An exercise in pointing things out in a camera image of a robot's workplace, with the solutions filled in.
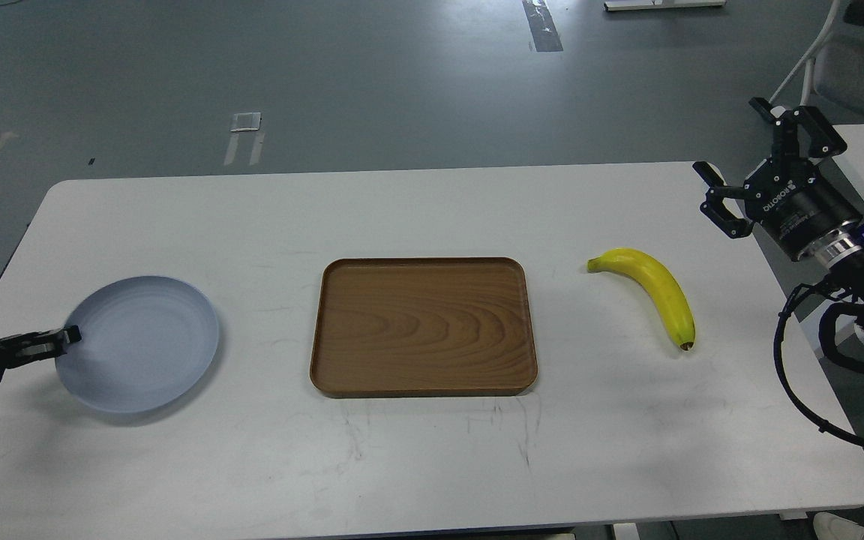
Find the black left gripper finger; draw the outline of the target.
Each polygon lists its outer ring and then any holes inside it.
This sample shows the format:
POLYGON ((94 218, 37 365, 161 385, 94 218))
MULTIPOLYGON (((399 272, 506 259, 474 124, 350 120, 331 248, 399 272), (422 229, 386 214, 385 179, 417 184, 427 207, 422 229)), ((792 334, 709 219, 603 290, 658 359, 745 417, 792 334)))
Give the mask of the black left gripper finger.
POLYGON ((4 353, 4 368, 14 369, 45 359, 64 356, 68 349, 82 341, 78 325, 52 329, 52 331, 15 334, 0 339, 4 353))

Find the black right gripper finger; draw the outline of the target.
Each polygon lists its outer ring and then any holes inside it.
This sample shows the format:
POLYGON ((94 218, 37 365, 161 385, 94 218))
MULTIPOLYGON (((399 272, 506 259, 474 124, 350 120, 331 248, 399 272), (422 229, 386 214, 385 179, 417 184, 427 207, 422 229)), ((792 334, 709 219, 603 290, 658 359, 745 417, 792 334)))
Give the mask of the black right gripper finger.
POLYGON ((844 138, 816 106, 785 109, 761 97, 751 97, 748 105, 772 127, 770 157, 774 161, 831 158, 848 149, 844 138))
POLYGON ((747 200, 746 189, 727 185, 718 170, 706 161, 695 161, 692 169, 706 185, 705 201, 700 204, 700 212, 730 239, 750 236, 754 223, 731 212, 725 205, 726 200, 747 200))

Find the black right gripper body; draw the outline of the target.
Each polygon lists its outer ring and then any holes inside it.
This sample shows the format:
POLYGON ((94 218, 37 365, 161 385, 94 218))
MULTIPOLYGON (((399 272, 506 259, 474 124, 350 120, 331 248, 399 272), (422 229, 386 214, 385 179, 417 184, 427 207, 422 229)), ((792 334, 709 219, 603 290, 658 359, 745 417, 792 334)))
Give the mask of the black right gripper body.
POLYGON ((747 175, 746 216, 761 225, 785 256, 799 261, 833 230, 849 230, 861 213, 808 158, 767 158, 747 175))

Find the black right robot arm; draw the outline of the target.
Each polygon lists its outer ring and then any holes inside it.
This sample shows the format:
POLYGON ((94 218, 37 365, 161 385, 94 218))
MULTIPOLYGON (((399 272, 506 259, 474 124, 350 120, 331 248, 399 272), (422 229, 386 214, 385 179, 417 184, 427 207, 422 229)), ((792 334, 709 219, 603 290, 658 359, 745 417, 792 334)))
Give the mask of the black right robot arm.
POLYGON ((847 143, 815 106, 774 107, 761 97, 750 106, 772 128, 770 154, 730 187, 706 161, 694 171, 706 182, 700 211, 731 237, 761 226, 790 260, 816 260, 826 269, 823 288, 847 301, 831 304, 819 322, 823 355, 864 374, 864 218, 819 167, 847 143))

